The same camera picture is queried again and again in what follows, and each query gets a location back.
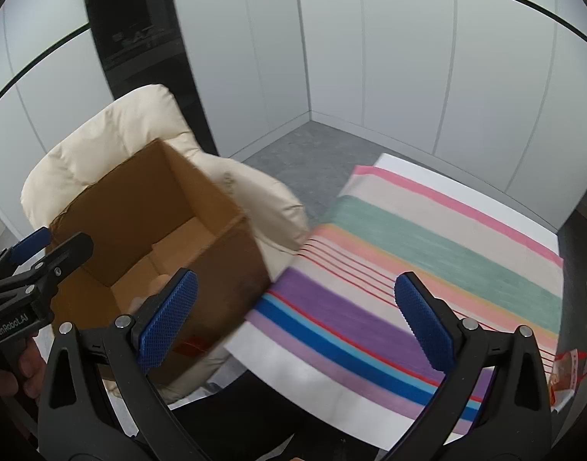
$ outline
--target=gray carpet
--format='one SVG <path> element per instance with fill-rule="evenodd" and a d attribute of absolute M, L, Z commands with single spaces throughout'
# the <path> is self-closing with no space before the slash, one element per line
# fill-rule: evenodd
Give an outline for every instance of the gray carpet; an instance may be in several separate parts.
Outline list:
<path fill-rule="evenodd" d="M 288 186 L 306 206 L 312 227 L 335 200 L 354 166 L 372 165 L 383 152 L 405 158 L 368 140 L 309 121 L 244 163 Z"/>

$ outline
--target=striped towel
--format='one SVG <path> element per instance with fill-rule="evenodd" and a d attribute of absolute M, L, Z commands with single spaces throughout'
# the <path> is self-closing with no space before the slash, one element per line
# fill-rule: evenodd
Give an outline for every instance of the striped towel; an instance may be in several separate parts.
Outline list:
<path fill-rule="evenodd" d="M 394 301 L 414 271 L 459 317 L 535 332 L 546 373 L 556 352 L 562 259 L 496 219 L 389 171 L 358 166 L 323 223 L 247 320 L 366 399 L 414 419 L 443 378 Z M 468 431 L 484 369 L 455 433 Z"/>

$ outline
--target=floor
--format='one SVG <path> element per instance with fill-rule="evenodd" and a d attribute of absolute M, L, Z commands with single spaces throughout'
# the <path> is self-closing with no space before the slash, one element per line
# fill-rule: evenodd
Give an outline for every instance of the floor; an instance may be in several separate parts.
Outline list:
<path fill-rule="evenodd" d="M 383 146 L 325 124 L 309 121 L 244 163 L 279 179 L 302 201 L 310 226 L 320 222 L 356 164 L 373 165 Z"/>
<path fill-rule="evenodd" d="M 321 217 L 347 182 L 356 164 L 374 164 L 385 147 L 310 121 L 245 161 L 285 183 L 306 206 L 310 226 Z M 558 233 L 560 255 L 565 259 L 565 285 L 559 352 L 587 349 L 587 221 L 577 211 Z M 569 406 L 554 414 L 554 437 L 566 419 Z"/>

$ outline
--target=finger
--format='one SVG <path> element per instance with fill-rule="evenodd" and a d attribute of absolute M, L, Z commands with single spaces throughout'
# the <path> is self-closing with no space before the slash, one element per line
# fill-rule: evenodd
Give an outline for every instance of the finger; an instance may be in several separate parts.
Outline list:
<path fill-rule="evenodd" d="M 44 383 L 44 374 L 46 372 L 46 366 L 41 368 L 31 378 L 25 381 L 23 388 L 27 397 L 38 399 L 41 395 L 41 386 Z"/>
<path fill-rule="evenodd" d="M 134 298 L 131 303 L 129 304 L 129 308 L 127 309 L 127 313 L 136 313 L 136 310 L 142 306 L 144 300 L 146 298 Z"/>
<path fill-rule="evenodd" d="M 32 338 L 27 340 L 27 348 L 22 352 L 18 359 L 18 367 L 22 374 L 31 378 L 42 367 L 46 366 L 44 359 L 40 355 L 40 351 Z"/>
<path fill-rule="evenodd" d="M 157 294 L 163 288 L 166 287 L 166 284 L 171 279 L 171 276 L 167 274 L 161 274 L 158 277 L 155 277 L 148 285 L 148 295 Z"/>
<path fill-rule="evenodd" d="M 7 371 L 0 369 L 0 397 L 10 397 L 18 391 L 16 377 Z"/>

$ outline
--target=cardboard box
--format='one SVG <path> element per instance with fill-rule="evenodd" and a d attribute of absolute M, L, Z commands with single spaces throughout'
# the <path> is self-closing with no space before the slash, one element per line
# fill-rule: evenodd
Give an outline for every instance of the cardboard box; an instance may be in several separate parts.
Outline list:
<path fill-rule="evenodd" d="M 242 323 L 270 284 L 242 210 L 181 154 L 148 144 L 78 195 L 50 226 L 53 245 L 76 232 L 92 258 L 59 286 L 55 327 L 103 327 L 147 297 L 159 275 L 197 274 L 197 301 L 159 369 L 168 384 Z"/>

